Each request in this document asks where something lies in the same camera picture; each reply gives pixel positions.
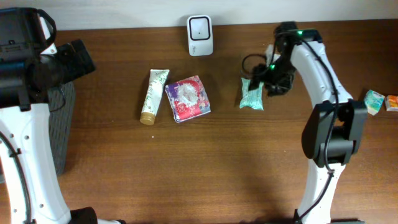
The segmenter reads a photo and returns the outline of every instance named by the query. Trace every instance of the wall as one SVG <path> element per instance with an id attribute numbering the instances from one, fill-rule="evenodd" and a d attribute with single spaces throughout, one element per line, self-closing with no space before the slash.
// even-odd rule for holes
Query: wall
<path id="1" fill-rule="evenodd" d="M 15 6 L 44 9 L 60 30 L 184 26 L 194 14 L 214 25 L 398 18 L 398 0 L 0 0 Z"/>

